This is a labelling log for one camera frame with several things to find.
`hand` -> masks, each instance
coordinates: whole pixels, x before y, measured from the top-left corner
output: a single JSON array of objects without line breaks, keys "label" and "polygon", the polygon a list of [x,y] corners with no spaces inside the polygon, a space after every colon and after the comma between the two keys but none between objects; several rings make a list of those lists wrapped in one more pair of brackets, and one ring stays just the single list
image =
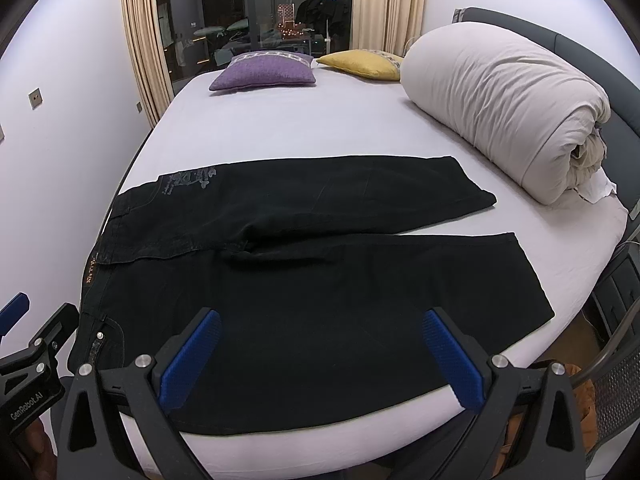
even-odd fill
[{"label": "hand", "polygon": [[40,419],[34,420],[26,430],[24,436],[27,444],[35,453],[31,462],[31,469],[38,480],[56,480],[58,459],[53,454],[49,435],[45,433]]}]

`curtain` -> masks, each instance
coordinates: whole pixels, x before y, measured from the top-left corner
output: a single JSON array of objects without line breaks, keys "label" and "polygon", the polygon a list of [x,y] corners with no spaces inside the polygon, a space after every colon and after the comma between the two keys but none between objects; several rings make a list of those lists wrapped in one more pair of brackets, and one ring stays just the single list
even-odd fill
[{"label": "curtain", "polygon": [[156,0],[122,0],[122,14],[142,105],[153,127],[174,98],[164,59]]},{"label": "curtain", "polygon": [[353,0],[351,47],[404,56],[420,36],[424,0]]}]

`headboard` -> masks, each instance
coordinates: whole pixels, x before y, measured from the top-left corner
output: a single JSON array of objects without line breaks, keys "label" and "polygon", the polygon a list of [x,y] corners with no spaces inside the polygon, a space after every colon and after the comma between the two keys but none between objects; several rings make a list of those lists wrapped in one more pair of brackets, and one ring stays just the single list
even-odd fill
[{"label": "headboard", "polygon": [[618,186],[618,198],[628,209],[623,240],[640,226],[640,89],[600,56],[548,28],[494,10],[457,9],[453,22],[483,22],[508,28],[549,49],[605,89],[611,118],[602,125],[607,158],[602,166]]}]

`white bed sheet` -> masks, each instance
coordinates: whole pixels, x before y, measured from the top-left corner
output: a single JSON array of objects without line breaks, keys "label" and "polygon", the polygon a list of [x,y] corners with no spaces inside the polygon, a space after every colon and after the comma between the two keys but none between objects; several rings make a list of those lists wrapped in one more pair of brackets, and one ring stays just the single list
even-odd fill
[{"label": "white bed sheet", "polygon": [[[505,351],[531,364],[580,311],[622,236],[615,196],[590,204],[573,191],[535,202],[480,152],[417,108],[397,83],[369,82],[327,68],[308,88],[209,92],[218,73],[176,96],[135,161],[122,192],[161,174],[226,162],[337,155],[452,155],[497,197],[491,210],[416,234],[515,232],[556,316]],[[346,422],[239,436],[183,434],[209,473],[225,479],[301,478],[364,463],[411,443],[460,411],[449,387]],[[134,421],[123,416],[145,470],[157,471]]]}]

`silver screw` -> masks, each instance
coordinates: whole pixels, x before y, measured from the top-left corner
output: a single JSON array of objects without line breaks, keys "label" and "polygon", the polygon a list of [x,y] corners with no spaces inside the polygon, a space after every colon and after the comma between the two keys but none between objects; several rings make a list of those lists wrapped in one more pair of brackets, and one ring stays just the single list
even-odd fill
[{"label": "silver screw", "polygon": [[138,368],[146,368],[151,364],[151,356],[142,354],[136,357],[136,366]]},{"label": "silver screw", "polygon": [[551,365],[551,371],[556,375],[564,375],[565,372],[564,366],[562,366],[560,363],[553,363]]},{"label": "silver screw", "polygon": [[84,363],[80,368],[78,368],[78,373],[82,375],[82,377],[86,377],[91,373],[94,369],[89,363]]},{"label": "silver screw", "polygon": [[494,355],[491,358],[491,362],[496,368],[506,368],[509,364],[509,360],[502,354]]}]

